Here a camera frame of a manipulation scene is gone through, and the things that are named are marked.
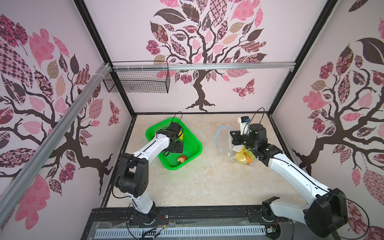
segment pink leaf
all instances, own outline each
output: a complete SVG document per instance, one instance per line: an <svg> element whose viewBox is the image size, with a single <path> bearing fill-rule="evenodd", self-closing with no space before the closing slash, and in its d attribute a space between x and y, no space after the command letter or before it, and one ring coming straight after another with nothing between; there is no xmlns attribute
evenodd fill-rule
<svg viewBox="0 0 384 240"><path fill-rule="evenodd" d="M198 49L200 47L200 43L196 39L193 39L192 47L193 49Z"/></svg>
<svg viewBox="0 0 384 240"><path fill-rule="evenodd" d="M55 111L64 114L67 111L67 106L63 98L59 98L55 103Z"/></svg>
<svg viewBox="0 0 384 240"><path fill-rule="evenodd" d="M256 28L262 23L262 20L263 20L263 11L261 8L259 8L259 10L257 10L256 18L255 18Z"/></svg>
<svg viewBox="0 0 384 240"><path fill-rule="evenodd" d="M41 123L38 121L29 121L23 123L25 130L31 134L38 134L41 130Z"/></svg>
<svg viewBox="0 0 384 240"><path fill-rule="evenodd" d="M205 41L208 43L208 42L212 41L212 38L213 38L213 36L212 36L211 31L208 31L207 34L205 35Z"/></svg>
<svg viewBox="0 0 384 240"><path fill-rule="evenodd" d="M99 121L97 121L97 120L95 120L95 121L91 122L91 125L92 125L92 126L94 126L94 127L97 127L97 126L99 126L99 124L100 124L100 122L99 122Z"/></svg>
<svg viewBox="0 0 384 240"><path fill-rule="evenodd" d="M46 200L50 198L50 191L45 179L38 174L33 184L26 190L18 204L20 207L15 214L15 221L25 219L25 228L31 229L39 221L37 211L47 206Z"/></svg>
<svg viewBox="0 0 384 240"><path fill-rule="evenodd" d="M380 137L384 137L384 123L382 123L379 126L379 129L377 130L377 133L379 134Z"/></svg>
<svg viewBox="0 0 384 240"><path fill-rule="evenodd" d="M96 99L89 107L89 117L96 119L100 116L103 108L103 99Z"/></svg>
<svg viewBox="0 0 384 240"><path fill-rule="evenodd" d="M310 91L309 96L303 97L303 102L308 103L307 107L311 108L311 110L320 109L328 104L323 100L320 92L316 93L314 91Z"/></svg>
<svg viewBox="0 0 384 240"><path fill-rule="evenodd" d="M224 47L224 45L222 45L222 44L215 45L214 48L213 48L214 53L216 53L216 54L220 53L221 50L223 50L223 47Z"/></svg>
<svg viewBox="0 0 384 240"><path fill-rule="evenodd" d="M369 92L362 96L359 100L359 105L362 107L369 107L372 104L372 94Z"/></svg>
<svg viewBox="0 0 384 240"><path fill-rule="evenodd" d="M260 0L254 0L252 3L250 0L243 0L237 5L233 12L232 19L238 18L241 21L245 21L247 17L251 17L255 14L253 11L260 4Z"/></svg>
<svg viewBox="0 0 384 240"><path fill-rule="evenodd" d="M29 36L29 43L31 47L32 55L35 57L37 64L41 68L41 63L44 60L53 59L53 53L55 46L49 42L49 33L45 29L40 29L40 35L33 33Z"/></svg>
<svg viewBox="0 0 384 240"><path fill-rule="evenodd" d="M201 53L197 54L193 63L198 63L201 59Z"/></svg>
<svg viewBox="0 0 384 240"><path fill-rule="evenodd" d="M360 184L360 179L361 179L361 175L360 175L360 172L359 172L359 169L356 168L355 170L352 171L352 180L353 182L355 183L355 185L359 185Z"/></svg>
<svg viewBox="0 0 384 240"><path fill-rule="evenodd" d="M38 98L29 97L29 101L31 102L33 109L38 112L42 111L45 108L45 103Z"/></svg>
<svg viewBox="0 0 384 240"><path fill-rule="evenodd" d="M223 79L227 82L229 82L229 77L227 75L223 75Z"/></svg>
<svg viewBox="0 0 384 240"><path fill-rule="evenodd" d="M352 122L352 121L357 120L360 116L361 116L360 113L348 113L347 115L345 115L342 118L344 120L346 120L347 122Z"/></svg>

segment dark brown leaf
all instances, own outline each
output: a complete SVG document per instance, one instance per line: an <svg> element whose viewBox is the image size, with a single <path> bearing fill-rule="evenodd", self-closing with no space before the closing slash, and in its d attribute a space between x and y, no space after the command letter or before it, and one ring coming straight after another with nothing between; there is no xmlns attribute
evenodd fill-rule
<svg viewBox="0 0 384 240"><path fill-rule="evenodd" d="M263 29L257 29L257 30L255 30L255 31L251 32L251 33L248 35L247 40L250 41L250 42L256 40L256 39L260 36L260 34L262 33L262 30L263 30Z"/></svg>
<svg viewBox="0 0 384 240"><path fill-rule="evenodd" d="M353 82L357 85L364 85L367 83L365 77L356 71L353 71Z"/></svg>
<svg viewBox="0 0 384 240"><path fill-rule="evenodd" d="M185 17L181 13L179 13L178 11L172 8L162 9L157 13L155 13L154 16L156 15L164 18L164 20L170 24L178 24L178 23L185 22Z"/></svg>
<svg viewBox="0 0 384 240"><path fill-rule="evenodd" d="M373 130L375 130L375 127L374 128L362 127L358 130L357 137L365 137L368 134L370 134Z"/></svg>
<svg viewBox="0 0 384 240"><path fill-rule="evenodd" d="M381 40L376 38L362 38L357 41L362 43L362 54L367 61L384 65L384 43Z"/></svg>

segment black frame edge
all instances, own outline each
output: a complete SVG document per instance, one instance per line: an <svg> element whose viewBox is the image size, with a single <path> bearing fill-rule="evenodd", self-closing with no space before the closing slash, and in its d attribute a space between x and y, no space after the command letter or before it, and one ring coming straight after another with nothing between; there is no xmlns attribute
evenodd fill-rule
<svg viewBox="0 0 384 240"><path fill-rule="evenodd" d="M95 26L95 24L91 18L91 15L87 9L87 6L85 5L84 0L73 0L73 1L77 7L82 19L83 19L83 21L84 21L88 31L89 31L89 34L91 35L91 37L92 37L92 39L96 45L96 48L98 49L98 51L100 53L101 58L103 59L104 62L109 63L109 65L112 68L113 67L112 61L108 55L107 49L105 48L105 46L101 40L101 37L100 37L100 35L96 29L96 26ZM121 85L118 76L115 75L115 77L117 79L116 84ZM120 95L121 95L121 98L122 98L126 108L128 109L129 114L133 118L135 116L135 111L133 110L133 107L131 105L131 102L128 99L127 94L120 92Z"/></svg>
<svg viewBox="0 0 384 240"><path fill-rule="evenodd" d="M329 15L331 14L334 6L336 5L338 0L328 0L325 4L323 10L320 13L320 16L318 17L314 27L311 30L311 33L309 34L307 40L304 43L303 48L300 50L300 53L298 57L296 58L296 65L292 72L288 74L288 76L285 78L282 86L279 89L278 94L276 95L275 99L272 102L271 108L269 109L269 113L272 115L273 112L276 110L279 102L283 98L286 90L288 89L289 85L291 84L293 78L295 77L298 69L300 68L301 64L303 63L305 57L307 56L309 50L311 49L314 41L316 40L317 36L319 35L321 29L323 28L324 24L326 23Z"/></svg>
<svg viewBox="0 0 384 240"><path fill-rule="evenodd" d="M127 134L125 135L123 144L122 144L121 149L120 149L119 156L118 156L118 158L116 160L116 163L114 165L114 169L113 169L112 174L111 174L111 178L109 179L109 182L108 182L108 185L107 185L107 189L106 189L105 194L103 196L103 201L101 202L101 207L102 208L105 208L107 206L109 197L112 194L114 178L115 178L115 176L117 174L117 166L119 165L119 161L120 161L121 155L123 153L125 153L125 149L127 148L129 138L131 137L132 130L133 130L133 127L134 127L135 122L136 122L136 118L137 118L137 115L135 115L131 119L131 123L129 124L129 128L128 128Z"/></svg>

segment wire basket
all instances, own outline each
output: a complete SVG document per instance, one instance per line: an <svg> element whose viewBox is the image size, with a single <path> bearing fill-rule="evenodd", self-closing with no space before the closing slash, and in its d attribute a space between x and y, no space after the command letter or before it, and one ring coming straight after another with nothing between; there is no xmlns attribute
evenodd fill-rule
<svg viewBox="0 0 384 240"><path fill-rule="evenodd" d="M104 78L108 92L168 93L170 83L168 63L166 61L145 62L154 64L113 67Z"/></svg>

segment green plastic basket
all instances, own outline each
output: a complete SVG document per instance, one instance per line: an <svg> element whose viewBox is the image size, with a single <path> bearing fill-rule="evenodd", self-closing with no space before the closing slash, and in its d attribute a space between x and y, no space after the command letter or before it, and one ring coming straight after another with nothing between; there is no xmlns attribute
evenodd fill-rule
<svg viewBox="0 0 384 240"><path fill-rule="evenodd" d="M173 121L179 122L179 124L184 129L183 140L182 140L184 142L183 153L170 153L166 157L163 156L163 153L160 153L158 155L164 167L169 170L179 169L180 167L184 166L185 164L193 160L195 157L199 156L203 151L203 146L201 145L201 142L195 137L195 135L193 135L193 133L191 133L191 131L184 125L184 123L179 120L180 119L178 118L174 118ZM148 139L148 141L151 141L153 139L153 137L155 136L155 133L158 130L168 127L171 121L172 121L172 118L168 118L148 128L148 130L145 133L145 136ZM187 160L181 164L178 164L177 159L182 155L186 155Z"/></svg>

